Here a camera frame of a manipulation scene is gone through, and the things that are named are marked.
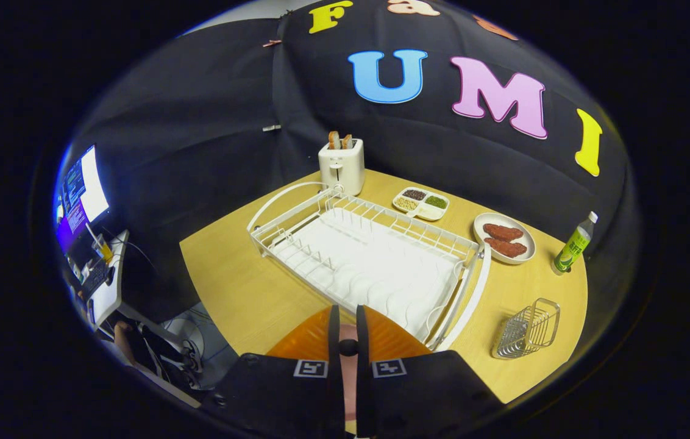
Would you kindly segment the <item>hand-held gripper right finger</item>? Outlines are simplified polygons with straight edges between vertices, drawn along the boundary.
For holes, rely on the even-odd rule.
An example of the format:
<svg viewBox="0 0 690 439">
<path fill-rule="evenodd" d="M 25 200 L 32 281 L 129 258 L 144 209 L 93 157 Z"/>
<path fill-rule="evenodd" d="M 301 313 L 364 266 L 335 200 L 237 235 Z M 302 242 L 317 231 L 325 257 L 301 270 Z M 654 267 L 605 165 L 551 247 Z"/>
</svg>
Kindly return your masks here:
<svg viewBox="0 0 690 439">
<path fill-rule="evenodd" d="M 357 436 L 460 438 L 503 407 L 459 353 L 432 352 L 381 312 L 357 307 Z"/>
</svg>

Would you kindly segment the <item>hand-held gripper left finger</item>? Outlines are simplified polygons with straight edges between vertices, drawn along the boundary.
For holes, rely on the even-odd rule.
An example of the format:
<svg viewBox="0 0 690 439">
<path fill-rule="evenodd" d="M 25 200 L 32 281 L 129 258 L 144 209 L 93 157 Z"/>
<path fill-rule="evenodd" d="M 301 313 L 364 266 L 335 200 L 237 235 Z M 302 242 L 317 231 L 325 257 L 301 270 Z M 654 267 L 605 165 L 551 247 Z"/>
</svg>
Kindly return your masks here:
<svg viewBox="0 0 690 439">
<path fill-rule="evenodd" d="M 245 353 L 201 409 L 240 437 L 342 438 L 340 312 L 315 312 L 264 355 Z"/>
</svg>

